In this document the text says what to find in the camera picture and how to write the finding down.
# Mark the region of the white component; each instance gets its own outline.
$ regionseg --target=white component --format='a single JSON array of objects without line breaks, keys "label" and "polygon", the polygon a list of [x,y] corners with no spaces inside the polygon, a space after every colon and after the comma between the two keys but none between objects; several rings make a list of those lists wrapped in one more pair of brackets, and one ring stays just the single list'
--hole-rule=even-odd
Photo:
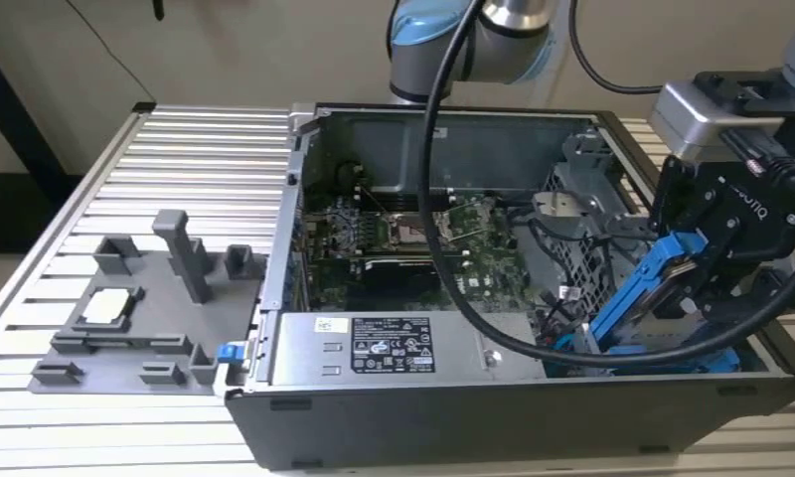
[{"label": "white component", "polygon": [[96,291],[83,312],[87,323],[108,324],[118,319],[130,300],[126,288]]},{"label": "white component", "polygon": [[319,316],[315,318],[315,333],[347,333],[350,319]]},{"label": "white component", "polygon": [[559,299],[566,301],[577,301],[581,299],[584,289],[580,286],[559,285]]},{"label": "white component", "polygon": [[685,310],[685,313],[689,315],[698,311],[698,306],[696,305],[696,302],[692,298],[685,298],[681,300],[681,309]]}]

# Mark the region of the sticker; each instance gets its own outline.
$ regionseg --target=sticker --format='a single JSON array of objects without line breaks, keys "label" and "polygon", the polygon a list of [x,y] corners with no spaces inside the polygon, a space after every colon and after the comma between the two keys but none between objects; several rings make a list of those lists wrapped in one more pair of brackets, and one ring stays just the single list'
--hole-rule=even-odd
[{"label": "sticker", "polygon": [[559,285],[559,299],[578,301],[582,295],[584,289],[580,286]]},{"label": "sticker", "polygon": [[319,316],[315,318],[315,333],[347,333],[350,319]]},{"label": "sticker", "polygon": [[354,318],[355,373],[435,373],[430,318]]}]

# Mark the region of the barcode sticker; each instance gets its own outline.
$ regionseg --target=barcode sticker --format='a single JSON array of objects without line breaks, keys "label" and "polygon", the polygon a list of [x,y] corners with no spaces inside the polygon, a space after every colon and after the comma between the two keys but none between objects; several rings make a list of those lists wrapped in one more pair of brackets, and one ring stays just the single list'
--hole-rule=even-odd
[{"label": "barcode sticker", "polygon": [[315,333],[347,333],[350,319],[319,316],[315,318]]},{"label": "barcode sticker", "polygon": [[584,289],[580,286],[559,285],[559,299],[566,301],[577,301],[581,299]]}]

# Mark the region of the blue latch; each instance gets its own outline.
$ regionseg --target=blue latch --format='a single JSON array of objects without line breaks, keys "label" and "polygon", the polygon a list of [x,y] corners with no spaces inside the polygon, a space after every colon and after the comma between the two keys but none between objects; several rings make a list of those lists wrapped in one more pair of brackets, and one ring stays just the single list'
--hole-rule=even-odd
[{"label": "blue latch", "polygon": [[673,259],[693,256],[704,250],[706,240],[690,232],[672,232],[658,239],[634,274],[620,288],[592,323],[593,335],[601,342],[632,309],[640,297],[664,282],[664,269]]},{"label": "blue latch", "polygon": [[246,346],[227,343],[218,347],[218,362],[230,365],[242,365],[244,363]]}]

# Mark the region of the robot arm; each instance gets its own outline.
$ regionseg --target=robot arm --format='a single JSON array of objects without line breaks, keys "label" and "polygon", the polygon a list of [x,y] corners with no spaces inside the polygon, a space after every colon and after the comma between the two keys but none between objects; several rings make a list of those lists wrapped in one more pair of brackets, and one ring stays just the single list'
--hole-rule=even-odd
[{"label": "robot arm", "polygon": [[[749,193],[760,190],[761,195],[757,197],[764,198],[766,204],[772,204],[773,211],[778,212],[772,217],[780,217],[788,224],[795,225],[795,220],[790,222],[792,218],[795,219],[795,214],[792,213],[795,210],[795,159],[765,131],[758,128],[740,129],[730,124],[730,127],[718,132],[718,137],[734,153],[733,157],[717,155],[710,161],[698,161],[697,164],[680,163],[680,167],[674,167],[670,162],[662,175],[661,198],[652,219],[652,226],[662,237],[640,265],[637,276],[629,279],[594,322],[602,327],[604,343],[580,349],[575,346],[578,352],[571,353],[561,351],[557,345],[547,348],[514,339],[485,319],[459,290],[439,245],[430,196],[431,151],[439,103],[449,91],[455,72],[461,70],[459,66],[466,65],[465,47],[471,44],[467,43],[467,38],[478,29],[478,23],[482,23],[479,19],[489,16],[489,6],[490,2],[485,0],[471,0],[449,40],[433,85],[427,89],[430,96],[426,101],[419,154],[422,175],[418,200],[431,257],[449,295],[465,317],[486,337],[530,358],[577,367],[630,369],[665,365],[685,367],[689,364],[697,367],[700,360],[710,362],[718,353],[729,354],[729,347],[737,345],[784,312],[795,299],[795,270],[782,281],[770,274],[764,283],[756,283],[765,296],[757,303],[752,303],[746,297],[738,305],[745,307],[746,312],[734,313],[733,317],[721,320],[724,322],[716,326],[693,326],[688,338],[669,349],[653,351],[642,346],[618,349],[618,335],[614,336],[612,331],[618,328],[620,323],[625,325],[626,320],[637,327],[638,320],[648,314],[657,315],[658,319],[673,318],[688,299],[706,303],[704,310],[710,312],[716,305],[725,309],[725,303],[728,307],[737,304],[730,296],[738,280],[758,268],[762,261],[784,256],[795,246],[795,238],[782,232],[781,223],[777,227],[764,225],[765,219],[770,217],[769,213],[761,213],[764,202]],[[730,103],[733,106],[748,104],[752,93],[760,97],[776,97],[782,89],[762,90],[756,84],[750,84],[740,90],[737,101]],[[684,110],[689,105],[680,96],[678,98]],[[702,127],[698,129],[710,129],[713,122],[708,117],[702,118],[701,114],[694,113],[689,116],[693,121],[686,121],[686,125],[697,126],[700,121]],[[714,125],[717,128],[724,126],[720,122]],[[589,330],[592,326],[585,326],[584,329]],[[588,343],[598,341],[592,332],[585,331],[584,334]]]},{"label": "robot arm", "polygon": [[[449,83],[531,80],[547,62],[554,38],[546,0],[489,0],[458,57]],[[427,101],[437,70],[470,0],[405,0],[391,29],[393,100]]]}]

